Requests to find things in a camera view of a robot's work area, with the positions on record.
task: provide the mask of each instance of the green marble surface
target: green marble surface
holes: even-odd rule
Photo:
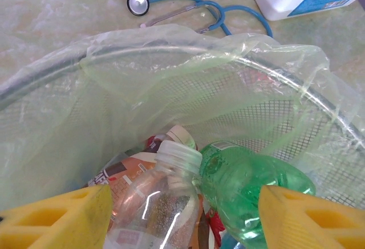
[[[213,0],[221,5],[241,4],[258,10],[254,0]],[[0,0],[0,81],[21,67],[86,36],[111,30],[137,28],[139,24],[187,1],[166,1],[151,5],[144,17],[129,13],[125,0]],[[213,22],[207,10],[197,9],[163,23],[202,28]],[[264,34],[251,15],[227,14],[232,33]],[[270,22],[274,38],[282,44],[321,47],[331,70],[357,90],[365,92],[365,11],[358,2],[348,7],[302,17]],[[209,35],[223,37],[221,30]]]

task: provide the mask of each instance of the wire mesh bin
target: wire mesh bin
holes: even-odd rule
[[[364,102],[313,46],[168,25],[87,38],[0,88],[0,209],[80,188],[114,155],[179,123],[305,172],[365,208]]]

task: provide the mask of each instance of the green plastic bottle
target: green plastic bottle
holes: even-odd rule
[[[225,141],[210,144],[201,153],[200,190],[227,231],[248,249],[267,248],[258,216],[262,185],[315,194],[303,172],[277,158]]]

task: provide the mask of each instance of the clear plastic bottle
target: clear plastic bottle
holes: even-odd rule
[[[155,168],[129,187],[104,248],[188,248],[199,200],[192,179],[200,152],[163,141]]]
[[[312,181],[300,170],[230,142],[203,148],[200,190],[216,209],[227,231],[247,248],[266,248],[258,215],[262,185],[278,185],[315,194]]]

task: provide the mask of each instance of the stethoscope chest piece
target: stethoscope chest piece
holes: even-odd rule
[[[127,0],[128,10],[138,17],[145,15],[149,10],[149,0]]]

